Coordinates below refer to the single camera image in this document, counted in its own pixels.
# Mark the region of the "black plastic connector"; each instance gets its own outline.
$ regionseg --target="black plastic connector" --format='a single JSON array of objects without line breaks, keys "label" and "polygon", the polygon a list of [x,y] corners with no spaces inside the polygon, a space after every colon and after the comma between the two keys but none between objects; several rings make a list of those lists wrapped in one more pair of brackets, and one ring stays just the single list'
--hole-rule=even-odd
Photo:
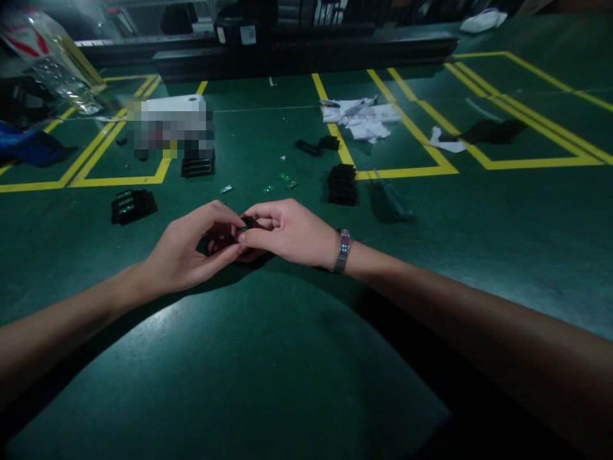
[{"label": "black plastic connector", "polygon": [[200,152],[200,157],[187,157],[181,163],[181,177],[191,178],[215,173],[215,151]]},{"label": "black plastic connector", "polygon": [[320,149],[327,149],[327,150],[336,150],[338,151],[338,148],[340,147],[340,141],[338,140],[338,137],[336,136],[324,136],[321,139],[319,139],[319,144],[317,145]]},{"label": "black plastic connector", "polygon": [[339,164],[328,175],[328,202],[355,206],[358,202],[356,169],[353,165]]},{"label": "black plastic connector", "polygon": [[320,157],[321,154],[324,153],[321,147],[311,145],[302,139],[296,141],[296,147],[304,152],[307,152],[309,155],[313,155],[314,157]]},{"label": "black plastic connector", "polygon": [[115,195],[111,203],[111,224],[126,225],[157,211],[153,193],[147,190],[126,190]]}]

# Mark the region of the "clear plastic bottle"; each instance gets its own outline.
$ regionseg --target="clear plastic bottle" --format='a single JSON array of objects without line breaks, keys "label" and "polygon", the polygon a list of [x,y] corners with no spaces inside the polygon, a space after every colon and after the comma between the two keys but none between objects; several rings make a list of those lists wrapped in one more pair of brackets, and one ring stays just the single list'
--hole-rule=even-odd
[{"label": "clear plastic bottle", "polygon": [[81,50],[72,41],[66,30],[53,18],[37,8],[24,11],[29,23],[39,32],[51,48],[51,53],[61,61],[69,71],[80,79],[89,91],[100,94],[107,84],[100,77]]},{"label": "clear plastic bottle", "polygon": [[5,42],[24,58],[38,74],[38,80],[47,89],[55,91],[83,114],[102,110],[85,84],[76,78],[57,59],[48,43],[19,12],[5,13],[0,21],[0,31]]}]

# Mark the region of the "crumpled white paper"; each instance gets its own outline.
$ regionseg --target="crumpled white paper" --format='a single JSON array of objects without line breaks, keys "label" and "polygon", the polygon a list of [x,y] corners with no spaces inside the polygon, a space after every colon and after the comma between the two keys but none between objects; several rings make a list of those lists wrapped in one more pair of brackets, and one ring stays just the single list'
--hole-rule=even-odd
[{"label": "crumpled white paper", "polygon": [[453,153],[460,153],[461,151],[466,150],[466,145],[463,142],[441,142],[439,139],[441,138],[441,134],[443,131],[435,126],[432,128],[432,137],[430,138],[430,142],[428,145],[436,148],[442,148],[443,150],[447,150]]},{"label": "crumpled white paper", "polygon": [[323,122],[346,126],[357,141],[374,144],[378,138],[391,134],[383,123],[400,121],[400,114],[393,104],[373,105],[375,99],[322,99],[320,103],[325,104],[322,108]]}]

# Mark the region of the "green table surface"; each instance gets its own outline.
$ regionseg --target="green table surface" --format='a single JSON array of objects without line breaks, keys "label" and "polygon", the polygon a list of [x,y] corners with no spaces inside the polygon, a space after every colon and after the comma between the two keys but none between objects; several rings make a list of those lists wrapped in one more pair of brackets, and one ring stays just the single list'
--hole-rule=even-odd
[{"label": "green table surface", "polygon": [[[500,92],[611,152],[613,111],[574,91],[613,103],[612,26],[610,15],[549,15],[462,36],[457,54],[510,51],[568,91],[505,56],[457,59]],[[375,71],[429,137],[438,123],[387,70]],[[469,96],[509,118],[443,66],[397,72],[460,131],[482,118],[466,104]],[[103,76],[146,73],[155,68],[108,68]],[[320,77],[331,98],[385,95],[366,70]],[[0,324],[143,260],[171,220],[203,203],[222,199],[240,213],[293,197],[377,249],[613,339],[610,165],[488,171],[468,152],[443,152],[458,174],[392,179],[418,216],[398,223],[368,180],[358,183],[357,206],[326,202],[326,174],[338,154],[314,158],[293,146],[329,133],[313,78],[275,82],[275,88],[268,79],[208,82],[216,173],[186,180],[181,161],[173,160],[163,183],[145,186],[159,207],[145,219],[110,224],[110,202],[127,188],[121,185],[0,193]],[[150,97],[194,93],[199,84],[160,84]],[[139,85],[113,83],[115,110]],[[102,127],[69,119],[53,134],[73,147],[72,155],[45,169],[16,165],[0,177],[0,188],[59,180]],[[436,166],[402,123],[390,130],[373,146],[341,129],[360,171]],[[532,128],[511,146],[479,147],[492,161],[573,156]],[[159,164],[140,162],[112,142],[87,178],[152,176]],[[266,185],[283,185],[281,172],[299,185],[264,194]],[[228,184],[233,190],[221,196]],[[456,459],[534,449],[555,457],[569,449],[396,307],[351,279],[279,258],[230,266],[189,292],[135,310],[35,385],[1,423],[10,459]]]}]

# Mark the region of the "silver bracelet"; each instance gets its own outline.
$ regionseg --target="silver bracelet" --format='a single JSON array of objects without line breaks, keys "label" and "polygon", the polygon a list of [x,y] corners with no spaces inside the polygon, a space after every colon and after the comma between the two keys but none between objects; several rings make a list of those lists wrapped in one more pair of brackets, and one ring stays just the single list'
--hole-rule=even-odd
[{"label": "silver bracelet", "polygon": [[340,233],[340,248],[338,250],[337,263],[334,265],[334,270],[330,270],[334,273],[342,273],[345,271],[345,265],[347,265],[347,257],[349,256],[349,246],[351,246],[351,236],[349,230],[338,229]]}]

